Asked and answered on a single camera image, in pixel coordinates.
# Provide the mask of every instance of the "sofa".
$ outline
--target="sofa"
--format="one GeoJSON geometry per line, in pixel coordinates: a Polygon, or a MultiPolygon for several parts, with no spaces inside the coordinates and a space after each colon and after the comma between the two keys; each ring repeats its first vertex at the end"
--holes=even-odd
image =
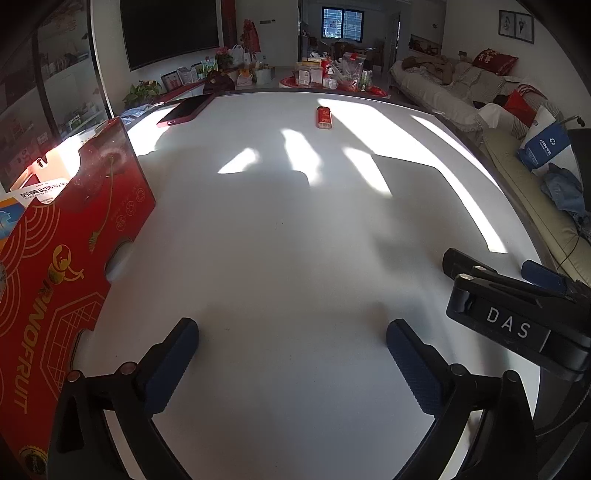
{"type": "Polygon", "coordinates": [[[517,157],[519,145],[520,141],[508,133],[489,128],[483,131],[480,150],[518,196],[548,246],[557,270],[591,286],[591,245],[579,238],[572,218],[558,210],[540,190],[541,179],[517,157]]]}
{"type": "MultiPolygon", "coordinates": [[[[484,109],[476,108],[474,102],[491,103],[497,95],[509,95],[521,83],[528,81],[517,77],[498,76],[467,62],[454,59],[448,61],[454,64],[453,81],[449,85],[442,85],[442,81],[431,75],[424,66],[404,70],[400,60],[394,64],[390,74],[396,87],[404,95],[426,110],[445,117],[479,146],[483,131],[491,125],[484,116],[484,109]]],[[[537,111],[540,105],[543,105],[555,118],[563,119],[559,108],[543,96],[528,92],[524,99],[533,110],[537,111]]],[[[528,128],[509,112],[506,112],[499,124],[494,126],[519,139],[528,131],[528,128]]]]}

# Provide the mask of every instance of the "red bag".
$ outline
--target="red bag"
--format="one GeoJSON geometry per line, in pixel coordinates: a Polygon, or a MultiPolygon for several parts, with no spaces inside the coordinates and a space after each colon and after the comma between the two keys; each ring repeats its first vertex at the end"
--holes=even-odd
{"type": "Polygon", "coordinates": [[[245,51],[250,53],[261,51],[261,43],[259,42],[258,33],[252,20],[247,19],[244,21],[244,29],[240,40],[245,51]]]}

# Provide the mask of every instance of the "television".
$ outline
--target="television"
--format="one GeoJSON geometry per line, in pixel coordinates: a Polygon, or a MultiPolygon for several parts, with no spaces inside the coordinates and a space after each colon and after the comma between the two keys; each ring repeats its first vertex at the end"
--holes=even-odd
{"type": "Polygon", "coordinates": [[[129,69],[219,47],[216,0],[121,0],[129,69]]]}

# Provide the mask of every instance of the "red cardboard box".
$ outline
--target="red cardboard box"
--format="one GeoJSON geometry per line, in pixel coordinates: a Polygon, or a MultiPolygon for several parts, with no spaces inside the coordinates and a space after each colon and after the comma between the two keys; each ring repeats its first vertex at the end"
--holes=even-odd
{"type": "Polygon", "coordinates": [[[73,345],[111,287],[105,265],[155,206],[120,119],[79,153],[76,176],[50,204],[34,199],[0,251],[0,432],[32,478],[46,473],[73,345]]]}

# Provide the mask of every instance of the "blue finger pad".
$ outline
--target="blue finger pad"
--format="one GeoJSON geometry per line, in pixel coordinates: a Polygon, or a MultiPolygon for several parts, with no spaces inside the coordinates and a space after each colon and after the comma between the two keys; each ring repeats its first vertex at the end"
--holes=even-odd
{"type": "Polygon", "coordinates": [[[443,408],[441,382],[429,369],[411,339],[397,324],[397,320],[388,326],[386,343],[421,410],[427,415],[437,417],[443,408]]]}
{"type": "Polygon", "coordinates": [[[166,408],[195,354],[198,344],[199,328],[197,323],[191,321],[185,325],[174,345],[168,350],[163,361],[146,382],[144,407],[146,413],[154,415],[166,408]]]}
{"type": "Polygon", "coordinates": [[[521,276],[538,287],[547,288],[561,295],[566,294],[566,285],[562,276],[534,261],[526,260],[523,263],[521,276]]]}

